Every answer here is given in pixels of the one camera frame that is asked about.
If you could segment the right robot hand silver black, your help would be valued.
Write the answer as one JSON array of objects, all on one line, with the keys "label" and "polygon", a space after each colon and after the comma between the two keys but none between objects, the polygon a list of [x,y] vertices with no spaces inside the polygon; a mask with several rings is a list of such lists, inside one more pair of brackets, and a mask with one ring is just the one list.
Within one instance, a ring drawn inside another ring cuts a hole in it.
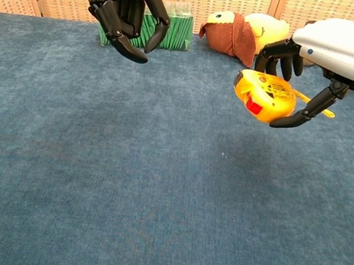
[{"label": "right robot hand silver black", "polygon": [[342,18],[309,21],[290,38],[266,44],[256,58],[255,70],[275,75],[276,65],[280,64],[283,79],[289,81],[291,75],[301,75],[304,60],[322,68],[330,84],[314,96],[305,109],[273,120],[271,127],[302,125],[335,100],[343,99],[348,90],[354,91],[354,22]]}]

